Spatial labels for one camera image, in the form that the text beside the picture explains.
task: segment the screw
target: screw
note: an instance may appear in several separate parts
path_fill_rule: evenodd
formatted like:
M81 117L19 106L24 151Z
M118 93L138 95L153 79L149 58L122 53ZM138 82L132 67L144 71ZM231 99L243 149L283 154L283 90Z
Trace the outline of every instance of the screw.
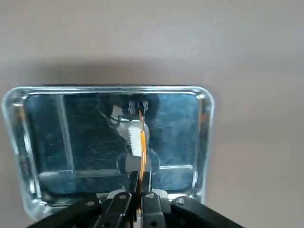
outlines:
M94 203L94 201L88 201L87 203L86 203L86 205L88 206L88 207L91 207L91 206L93 206L95 203Z
M127 196L126 196L126 195L120 195L119 198L120 198L121 200L124 200L124 199L127 198Z
M146 197L149 198L149 199L153 199L154 198L154 193L148 193L146 195Z
M182 199L182 198L178 198L178 199L176 200L176 203L177 203L178 205L182 206L182 205L185 204L185 200Z

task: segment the metal tray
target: metal tray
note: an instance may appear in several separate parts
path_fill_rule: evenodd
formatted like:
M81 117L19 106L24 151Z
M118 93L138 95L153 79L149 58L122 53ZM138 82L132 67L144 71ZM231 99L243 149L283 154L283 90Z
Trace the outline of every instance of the metal tray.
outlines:
M147 101L152 187L166 190L170 199L186 195L204 201L214 108L207 90L192 86L24 86L4 96L2 110L24 208L32 218L56 212L80 193L99 193L103 199L126 187L130 166L126 139L100 110L113 108L113 102L125 103L130 96Z

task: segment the wire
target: wire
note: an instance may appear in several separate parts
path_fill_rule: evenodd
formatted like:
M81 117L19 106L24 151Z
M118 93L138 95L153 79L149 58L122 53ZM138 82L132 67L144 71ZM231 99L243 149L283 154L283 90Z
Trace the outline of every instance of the wire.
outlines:
M129 117L128 120L122 120L122 117L124 117L124 115L118 115L118 119L115 119L115 118L113 118L113 117L111 117L111 116L105 114L105 113L100 109L99 105L97 106L97 109L98 109L98 111L100 112L100 114L103 115L104 117L107 117L107 118L109 118L109 119L111 119L111 120L117 122L117 123L115 123L115 124L109 123L111 126L119 126L119 123L129 123L129 122L131 122L131 121L133 120L133 118L132 118L131 116L128 116L128 117Z

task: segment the white surface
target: white surface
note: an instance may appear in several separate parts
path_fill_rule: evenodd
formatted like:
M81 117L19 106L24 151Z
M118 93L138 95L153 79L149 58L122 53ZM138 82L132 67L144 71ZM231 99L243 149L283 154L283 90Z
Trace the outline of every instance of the white surface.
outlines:
M216 100L206 204L304 224L304 1L0 0L0 93L53 83L198 85ZM30 220L3 128L0 226Z

